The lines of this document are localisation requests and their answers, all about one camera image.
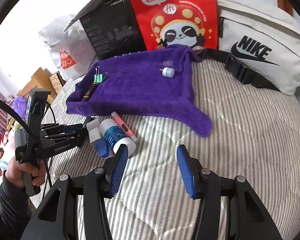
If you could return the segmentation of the red panda paper bag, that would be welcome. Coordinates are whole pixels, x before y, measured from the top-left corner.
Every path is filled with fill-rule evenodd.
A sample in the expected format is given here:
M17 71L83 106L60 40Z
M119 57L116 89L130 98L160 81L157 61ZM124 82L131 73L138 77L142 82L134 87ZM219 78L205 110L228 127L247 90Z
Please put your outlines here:
M216 49L216 0L130 0L147 50L174 44Z

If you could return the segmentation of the green binder clip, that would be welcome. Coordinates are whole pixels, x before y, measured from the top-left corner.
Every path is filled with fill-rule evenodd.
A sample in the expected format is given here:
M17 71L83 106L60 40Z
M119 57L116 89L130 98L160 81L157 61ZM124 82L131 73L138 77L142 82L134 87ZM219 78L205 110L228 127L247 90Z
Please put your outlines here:
M94 81L93 81L93 84L99 84L99 83L102 83L102 82L106 79L106 77L107 77L107 75L108 75L108 72L101 73L101 72L100 72L100 66L97 66L97 67L95 68L95 70L96 70L96 74L94 75Z

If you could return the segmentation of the patterned notebook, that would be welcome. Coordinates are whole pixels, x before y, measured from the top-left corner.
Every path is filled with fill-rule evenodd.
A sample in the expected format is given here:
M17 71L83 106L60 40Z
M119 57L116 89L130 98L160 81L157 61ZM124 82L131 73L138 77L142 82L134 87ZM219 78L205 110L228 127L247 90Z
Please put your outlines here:
M66 81L63 80L63 78L61 77L60 72L56 72L56 73L52 74L49 77L49 80L50 80L50 83L51 83L52 87L54 88L56 94L58 94L62 90L63 86L66 83Z

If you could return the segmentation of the pink pen device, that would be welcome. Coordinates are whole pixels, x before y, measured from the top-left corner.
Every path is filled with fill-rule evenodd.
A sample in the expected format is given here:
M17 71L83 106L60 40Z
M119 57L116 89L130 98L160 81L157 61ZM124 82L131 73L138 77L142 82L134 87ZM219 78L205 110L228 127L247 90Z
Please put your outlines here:
M134 132L128 127L128 125L123 121L123 119L115 112L113 111L111 113L111 117L114 119L114 121L117 123L117 125L124 131L127 137L129 137L135 144L138 143L138 139Z

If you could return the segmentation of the small white bottle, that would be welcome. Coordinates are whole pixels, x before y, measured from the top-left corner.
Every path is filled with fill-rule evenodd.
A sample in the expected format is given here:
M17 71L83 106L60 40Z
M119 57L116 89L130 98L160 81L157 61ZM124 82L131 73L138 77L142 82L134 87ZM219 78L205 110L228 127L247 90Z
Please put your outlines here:
M173 68L165 67L159 70L164 77L173 78L175 76L175 70Z

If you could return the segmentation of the white Miniso bag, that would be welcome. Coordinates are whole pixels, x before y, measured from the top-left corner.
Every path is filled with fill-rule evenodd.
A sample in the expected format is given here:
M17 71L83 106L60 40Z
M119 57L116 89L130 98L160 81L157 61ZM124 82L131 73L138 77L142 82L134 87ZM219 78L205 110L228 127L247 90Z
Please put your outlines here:
M87 74L96 57L96 52L80 21L68 26L72 18L72 14L63 15L39 32L53 64L65 81Z

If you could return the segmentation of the black headset box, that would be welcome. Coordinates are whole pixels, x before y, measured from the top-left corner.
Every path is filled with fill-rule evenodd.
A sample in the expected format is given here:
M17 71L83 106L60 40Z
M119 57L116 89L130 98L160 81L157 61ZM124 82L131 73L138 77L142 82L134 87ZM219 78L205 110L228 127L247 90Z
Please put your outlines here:
M130 0L111 0L80 18L99 60L145 51Z

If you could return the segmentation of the white charger plug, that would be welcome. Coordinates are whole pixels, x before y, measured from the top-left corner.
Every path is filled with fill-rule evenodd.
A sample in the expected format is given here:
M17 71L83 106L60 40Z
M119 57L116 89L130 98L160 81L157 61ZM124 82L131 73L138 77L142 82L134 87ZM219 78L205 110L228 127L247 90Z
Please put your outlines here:
M93 119L90 122L88 122L86 125L88 135L89 135L89 142L91 145L93 145L96 141L103 138L103 135L99 130L99 126L100 126L100 122L98 119Z

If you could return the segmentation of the white blue balm bottle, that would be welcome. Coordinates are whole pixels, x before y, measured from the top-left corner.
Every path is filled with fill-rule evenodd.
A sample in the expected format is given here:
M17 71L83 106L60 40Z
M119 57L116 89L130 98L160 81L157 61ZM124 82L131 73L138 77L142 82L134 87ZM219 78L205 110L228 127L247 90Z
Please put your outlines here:
M135 152L136 144L130 137L126 136L124 131L113 119L103 120L100 123L99 130L115 154L121 145L126 145L128 147L129 157Z

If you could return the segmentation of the white Nike bag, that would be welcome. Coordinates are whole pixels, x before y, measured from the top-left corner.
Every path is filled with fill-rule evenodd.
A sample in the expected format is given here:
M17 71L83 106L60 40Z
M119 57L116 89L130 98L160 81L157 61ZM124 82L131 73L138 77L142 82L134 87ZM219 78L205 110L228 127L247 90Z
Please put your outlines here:
M282 93L300 87L300 27L285 11L271 4L217 0L219 49L269 80Z

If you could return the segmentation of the purple towel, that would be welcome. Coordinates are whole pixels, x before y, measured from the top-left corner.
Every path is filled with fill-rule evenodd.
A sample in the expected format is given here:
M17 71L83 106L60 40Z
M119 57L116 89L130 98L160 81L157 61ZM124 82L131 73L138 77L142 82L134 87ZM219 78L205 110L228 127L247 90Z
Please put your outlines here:
M173 78L164 77L159 69L172 61ZM201 58L187 46L174 45L112 57L93 64L75 91L66 100L67 113L83 116L105 116L113 111L125 115L170 118L189 126L200 137L208 137L211 119L194 104L192 63ZM90 99L82 98L93 84L95 68L108 72Z

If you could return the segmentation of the black gold tube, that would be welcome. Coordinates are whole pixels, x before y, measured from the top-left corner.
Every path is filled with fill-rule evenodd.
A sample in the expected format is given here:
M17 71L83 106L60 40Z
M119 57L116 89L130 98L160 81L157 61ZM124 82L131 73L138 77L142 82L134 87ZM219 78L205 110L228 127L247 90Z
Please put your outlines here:
M93 84L90 86L90 88L87 90L87 92L85 93L85 95L82 98L82 102L86 102L90 99L90 97L92 96L93 92L96 90L96 88L98 87L98 83L97 82L93 82Z

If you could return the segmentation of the purple plush toy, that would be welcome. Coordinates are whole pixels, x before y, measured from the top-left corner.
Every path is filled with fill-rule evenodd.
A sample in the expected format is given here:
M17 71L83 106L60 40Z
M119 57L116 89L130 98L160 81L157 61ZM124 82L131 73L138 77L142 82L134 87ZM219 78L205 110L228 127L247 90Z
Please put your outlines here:
M27 107L27 98L23 96L17 96L13 101L13 109L14 111L25 121L26 115L26 107Z

